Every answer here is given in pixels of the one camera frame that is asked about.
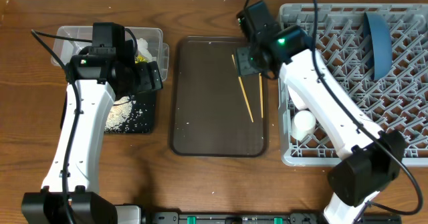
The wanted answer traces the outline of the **white paper cup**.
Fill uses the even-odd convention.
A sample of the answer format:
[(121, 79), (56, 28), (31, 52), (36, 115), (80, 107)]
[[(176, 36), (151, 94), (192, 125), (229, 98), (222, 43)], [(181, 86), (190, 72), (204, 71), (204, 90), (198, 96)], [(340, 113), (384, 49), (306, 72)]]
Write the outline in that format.
[(292, 118), (291, 125), (291, 136), (301, 141), (307, 135), (311, 135), (315, 132), (316, 128), (316, 118), (308, 110), (301, 110), (297, 112)]

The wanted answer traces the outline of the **yellow snack wrapper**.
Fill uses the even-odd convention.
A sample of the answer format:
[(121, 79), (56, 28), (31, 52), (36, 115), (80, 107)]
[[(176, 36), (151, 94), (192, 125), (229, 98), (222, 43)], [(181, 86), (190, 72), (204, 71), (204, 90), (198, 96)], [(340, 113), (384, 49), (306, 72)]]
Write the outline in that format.
[(135, 57), (134, 61), (135, 61), (136, 64), (138, 64), (138, 63), (141, 63), (141, 62), (147, 62), (147, 59), (144, 58), (142, 55), (137, 55)]

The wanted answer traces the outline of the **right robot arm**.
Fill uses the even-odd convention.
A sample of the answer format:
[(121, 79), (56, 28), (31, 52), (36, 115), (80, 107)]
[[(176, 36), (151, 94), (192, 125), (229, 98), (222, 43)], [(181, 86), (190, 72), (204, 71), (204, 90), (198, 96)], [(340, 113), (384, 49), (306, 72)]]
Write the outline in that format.
[(397, 130), (384, 132), (352, 101), (301, 27), (281, 28), (264, 1), (241, 10), (237, 20), (249, 42), (235, 52), (239, 75), (273, 73), (315, 116), (340, 159), (328, 173), (334, 194), (324, 219), (356, 223), (371, 200), (398, 177), (405, 139)]

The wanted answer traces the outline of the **dark blue plate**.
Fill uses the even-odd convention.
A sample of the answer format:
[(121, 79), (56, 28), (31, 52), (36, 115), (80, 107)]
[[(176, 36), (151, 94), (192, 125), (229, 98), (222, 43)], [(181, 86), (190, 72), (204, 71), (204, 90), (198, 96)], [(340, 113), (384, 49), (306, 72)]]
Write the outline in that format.
[(365, 12), (363, 20), (363, 35), (370, 36), (366, 52), (372, 51), (368, 67), (373, 70), (371, 80), (377, 81), (385, 77), (392, 67), (392, 42), (389, 26), (385, 18), (373, 12)]

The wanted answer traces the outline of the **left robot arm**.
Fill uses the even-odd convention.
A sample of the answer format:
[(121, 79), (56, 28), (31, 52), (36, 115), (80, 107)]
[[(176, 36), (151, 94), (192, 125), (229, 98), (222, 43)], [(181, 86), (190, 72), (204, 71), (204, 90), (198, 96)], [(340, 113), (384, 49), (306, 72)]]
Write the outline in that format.
[(99, 162), (106, 133), (152, 127), (167, 76), (163, 33), (104, 22), (63, 26), (53, 38), (49, 53), (68, 83), (61, 134), (41, 189), (24, 194), (21, 212), (28, 223), (145, 223), (141, 206), (100, 196)]

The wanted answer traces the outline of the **rice food scraps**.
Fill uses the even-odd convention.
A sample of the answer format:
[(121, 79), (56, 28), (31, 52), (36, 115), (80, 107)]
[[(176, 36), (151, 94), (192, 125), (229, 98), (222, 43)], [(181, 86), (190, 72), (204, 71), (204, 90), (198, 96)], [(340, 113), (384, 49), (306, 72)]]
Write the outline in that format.
[(125, 96), (115, 101), (108, 115), (106, 133), (130, 133), (141, 127), (145, 110), (138, 107), (133, 96)]

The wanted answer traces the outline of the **pink white bowl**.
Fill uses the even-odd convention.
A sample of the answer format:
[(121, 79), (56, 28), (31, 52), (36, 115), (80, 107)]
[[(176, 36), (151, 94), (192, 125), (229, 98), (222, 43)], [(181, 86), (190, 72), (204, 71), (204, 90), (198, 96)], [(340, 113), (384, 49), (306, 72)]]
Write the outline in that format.
[(298, 110), (306, 110), (308, 108), (307, 105), (304, 103), (303, 99), (301, 99), (301, 97), (298, 95), (298, 93), (289, 86), (288, 86), (288, 93), (289, 93), (290, 99), (294, 103), (294, 106)]

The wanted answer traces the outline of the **white napkin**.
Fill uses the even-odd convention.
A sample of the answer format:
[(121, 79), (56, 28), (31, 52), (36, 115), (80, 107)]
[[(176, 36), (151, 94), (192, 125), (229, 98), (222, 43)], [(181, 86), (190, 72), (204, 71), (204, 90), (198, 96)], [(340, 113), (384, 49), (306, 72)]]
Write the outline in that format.
[(147, 59), (147, 62), (156, 61), (156, 58), (149, 52), (148, 50), (148, 42), (140, 38), (137, 40), (137, 54), (136, 55), (142, 55), (144, 58)]

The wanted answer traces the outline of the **wooden chopstick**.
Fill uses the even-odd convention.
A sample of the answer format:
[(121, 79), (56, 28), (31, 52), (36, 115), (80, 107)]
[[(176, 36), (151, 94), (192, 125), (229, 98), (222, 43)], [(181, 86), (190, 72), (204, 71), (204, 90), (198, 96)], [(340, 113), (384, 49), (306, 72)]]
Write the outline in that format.
[(261, 73), (258, 74), (258, 80), (259, 80), (259, 101), (260, 101), (260, 113), (261, 113), (261, 118), (264, 117), (264, 113), (263, 113), (263, 80), (262, 80), (262, 76)]
[[(231, 58), (232, 58), (232, 61), (233, 61), (234, 66), (235, 66), (235, 68), (236, 68), (236, 70), (237, 70), (237, 64), (236, 64), (236, 61), (235, 61), (235, 56), (232, 54), (232, 55), (231, 55)], [(238, 81), (239, 81), (239, 85), (240, 85), (240, 87), (241, 87), (241, 92), (242, 92), (242, 94), (243, 94), (243, 98), (244, 98), (244, 101), (245, 101), (245, 105), (246, 105), (246, 107), (247, 107), (247, 111), (248, 111), (248, 114), (249, 114), (250, 120), (251, 120), (251, 122), (253, 122), (253, 123), (254, 123), (254, 120), (253, 120), (253, 114), (252, 114), (251, 107), (250, 107), (249, 102), (248, 102), (248, 99), (247, 99), (247, 94), (246, 94), (246, 91), (245, 91), (245, 87), (244, 87), (244, 85), (243, 85), (243, 81), (242, 81), (242, 79), (241, 79), (241, 76), (239, 76), (239, 75), (238, 75)]]

